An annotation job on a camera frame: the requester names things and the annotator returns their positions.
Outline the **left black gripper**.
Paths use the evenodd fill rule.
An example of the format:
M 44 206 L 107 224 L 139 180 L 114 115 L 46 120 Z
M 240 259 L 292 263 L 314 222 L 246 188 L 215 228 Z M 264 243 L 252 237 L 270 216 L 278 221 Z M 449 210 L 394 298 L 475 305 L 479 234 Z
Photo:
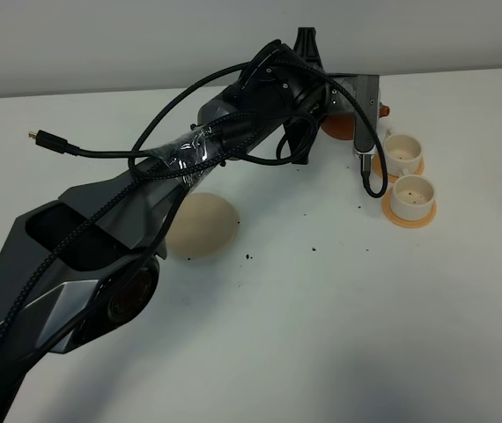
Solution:
M 323 122 L 332 115 L 343 113 L 343 97 L 330 84 L 317 78 L 310 71 L 302 70 L 287 63 L 301 63 L 316 71 L 325 72 L 316 42 L 314 27 L 299 27 L 292 48 L 293 56 L 278 57 L 277 67 L 284 82 L 291 88 L 294 107 L 313 115 Z M 318 121 L 310 115 L 296 116 L 284 123 L 284 139 L 289 147 L 288 159 L 292 164 L 307 165 L 309 153 L 318 133 Z

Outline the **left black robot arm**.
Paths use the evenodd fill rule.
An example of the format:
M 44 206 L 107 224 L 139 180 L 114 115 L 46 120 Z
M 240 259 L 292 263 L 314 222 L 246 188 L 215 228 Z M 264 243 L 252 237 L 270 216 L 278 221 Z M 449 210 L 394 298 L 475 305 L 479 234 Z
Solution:
M 267 44 L 204 104 L 196 124 L 154 149 L 136 143 L 113 179 L 67 189 L 17 217 L 0 251 L 0 421 L 27 372 L 133 320 L 159 282 L 166 234 L 214 167 L 252 160 L 277 129 L 288 160 L 306 162 L 329 103 L 312 27 Z

